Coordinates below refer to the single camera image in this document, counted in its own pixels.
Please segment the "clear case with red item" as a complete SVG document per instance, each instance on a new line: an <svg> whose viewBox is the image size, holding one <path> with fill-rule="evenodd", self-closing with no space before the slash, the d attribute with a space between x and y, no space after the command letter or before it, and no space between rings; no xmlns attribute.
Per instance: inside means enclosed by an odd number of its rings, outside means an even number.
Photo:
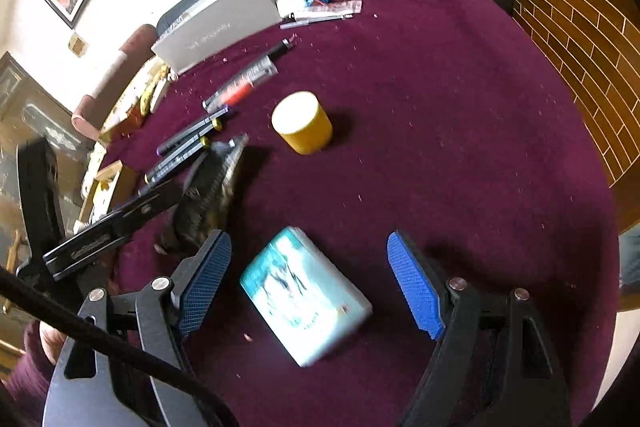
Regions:
<svg viewBox="0 0 640 427"><path fill-rule="evenodd" d="M268 55L260 58L223 84L209 98L206 98L202 103L205 112L213 114L222 106L235 106L262 82L277 73L277 66L273 64Z"/></svg>

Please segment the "grey rectangular box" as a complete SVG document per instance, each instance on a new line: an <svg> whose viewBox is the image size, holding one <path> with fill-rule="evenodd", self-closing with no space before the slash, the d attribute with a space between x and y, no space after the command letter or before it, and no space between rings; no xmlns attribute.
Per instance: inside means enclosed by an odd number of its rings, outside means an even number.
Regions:
<svg viewBox="0 0 640 427"><path fill-rule="evenodd" d="M158 34L152 52L177 74L281 20L278 0L198 0Z"/></svg>

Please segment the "brick pattern wooden sideboard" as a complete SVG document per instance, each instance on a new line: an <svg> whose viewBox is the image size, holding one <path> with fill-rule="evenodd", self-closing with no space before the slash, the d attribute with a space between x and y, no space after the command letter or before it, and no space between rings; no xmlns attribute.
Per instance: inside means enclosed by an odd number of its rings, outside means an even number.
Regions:
<svg viewBox="0 0 640 427"><path fill-rule="evenodd" d="M618 226L639 221L639 10L634 0L515 0L600 152Z"/></svg>

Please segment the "yellow cylindrical container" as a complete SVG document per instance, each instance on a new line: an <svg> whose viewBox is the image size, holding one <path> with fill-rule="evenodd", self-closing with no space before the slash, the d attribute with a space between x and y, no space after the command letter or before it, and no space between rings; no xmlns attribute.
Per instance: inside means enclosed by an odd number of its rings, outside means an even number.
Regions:
<svg viewBox="0 0 640 427"><path fill-rule="evenodd" d="M273 109L273 130L299 155L311 155L329 144L333 127L318 98L310 91L286 96Z"/></svg>

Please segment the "thin black pen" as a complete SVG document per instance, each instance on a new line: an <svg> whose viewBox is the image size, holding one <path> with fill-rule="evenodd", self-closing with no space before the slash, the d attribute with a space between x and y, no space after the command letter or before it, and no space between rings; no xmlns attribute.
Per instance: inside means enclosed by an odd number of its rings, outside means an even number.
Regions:
<svg viewBox="0 0 640 427"><path fill-rule="evenodd" d="M295 36L291 36L290 38L285 38L285 39L281 40L280 42L278 42L275 46L273 46L265 54L262 54L262 56L259 57L259 58L262 58L262 57L268 55L271 58L271 61L273 61L273 64L275 65L278 58L280 58L281 56L287 54L288 52L290 52L292 50L292 47L294 46L295 40L296 40Z"/></svg>

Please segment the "small white bottle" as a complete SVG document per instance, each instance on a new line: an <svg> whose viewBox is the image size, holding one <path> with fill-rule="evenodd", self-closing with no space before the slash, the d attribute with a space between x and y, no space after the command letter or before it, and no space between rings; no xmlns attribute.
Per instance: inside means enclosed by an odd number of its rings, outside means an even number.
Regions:
<svg viewBox="0 0 640 427"><path fill-rule="evenodd" d="M282 20L297 18L307 9L307 0L277 0L277 9Z"/></svg>

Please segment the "black marker olive cap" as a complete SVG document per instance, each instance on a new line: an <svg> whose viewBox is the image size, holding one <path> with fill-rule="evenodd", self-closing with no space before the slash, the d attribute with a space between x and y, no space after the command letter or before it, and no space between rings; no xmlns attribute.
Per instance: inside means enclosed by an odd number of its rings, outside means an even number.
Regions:
<svg viewBox="0 0 640 427"><path fill-rule="evenodd" d="M186 158L184 161L171 161L165 162L161 160L156 166L154 166L145 176L144 182L148 185L154 184L160 179L168 176L169 173L175 171L178 167L180 167L185 161L189 158Z"/></svg>

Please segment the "black foil pouch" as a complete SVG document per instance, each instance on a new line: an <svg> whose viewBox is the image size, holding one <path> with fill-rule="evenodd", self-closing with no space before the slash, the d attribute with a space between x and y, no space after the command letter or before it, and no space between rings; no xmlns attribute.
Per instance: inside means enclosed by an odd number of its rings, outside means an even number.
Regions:
<svg viewBox="0 0 640 427"><path fill-rule="evenodd" d="M157 253L188 257L210 233L224 227L249 139L241 133L228 142L210 144L198 156L184 179L183 195L167 228L155 239Z"/></svg>

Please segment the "black marker purple cap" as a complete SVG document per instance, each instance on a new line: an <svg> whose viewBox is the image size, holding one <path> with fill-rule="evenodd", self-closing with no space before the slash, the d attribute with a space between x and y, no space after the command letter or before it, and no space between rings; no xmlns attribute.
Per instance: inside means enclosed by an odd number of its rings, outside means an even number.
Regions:
<svg viewBox="0 0 640 427"><path fill-rule="evenodd" d="M221 106L221 108L218 108L215 113L195 121L191 126L182 129L160 144L156 148L156 155L160 157L166 156L171 150L175 150L178 145L186 142L187 139L192 138L193 135L197 135L202 132L208 133L212 129L220 130L221 123L224 121L224 118L230 114L230 112L231 107L229 105L224 105Z"/></svg>

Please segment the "cardboard tray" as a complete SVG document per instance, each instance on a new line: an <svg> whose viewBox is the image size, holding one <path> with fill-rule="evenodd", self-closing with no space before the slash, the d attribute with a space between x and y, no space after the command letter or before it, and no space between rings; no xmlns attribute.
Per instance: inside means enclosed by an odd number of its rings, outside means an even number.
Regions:
<svg viewBox="0 0 640 427"><path fill-rule="evenodd" d="M137 186L138 174L121 160L96 173L76 223L94 225L116 207L128 202Z"/></svg>

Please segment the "teal white tissue pack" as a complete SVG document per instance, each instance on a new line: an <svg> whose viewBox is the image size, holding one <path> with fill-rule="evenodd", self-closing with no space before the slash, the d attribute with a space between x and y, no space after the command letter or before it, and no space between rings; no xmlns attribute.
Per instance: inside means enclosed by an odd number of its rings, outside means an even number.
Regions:
<svg viewBox="0 0 640 427"><path fill-rule="evenodd" d="M300 367L320 360L372 313L363 293L296 227L274 236L240 283Z"/></svg>

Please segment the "black marker yellow cap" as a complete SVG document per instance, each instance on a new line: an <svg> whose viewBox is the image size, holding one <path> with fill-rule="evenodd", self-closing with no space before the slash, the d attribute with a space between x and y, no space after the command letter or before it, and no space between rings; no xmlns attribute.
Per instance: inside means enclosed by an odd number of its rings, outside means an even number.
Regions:
<svg viewBox="0 0 640 427"><path fill-rule="evenodd" d="M184 161L186 158L192 157L202 150L206 150L210 145L209 135L221 131L223 127L218 118L207 121L200 130L196 130L189 138L186 138L168 152L163 157L163 161Z"/></svg>

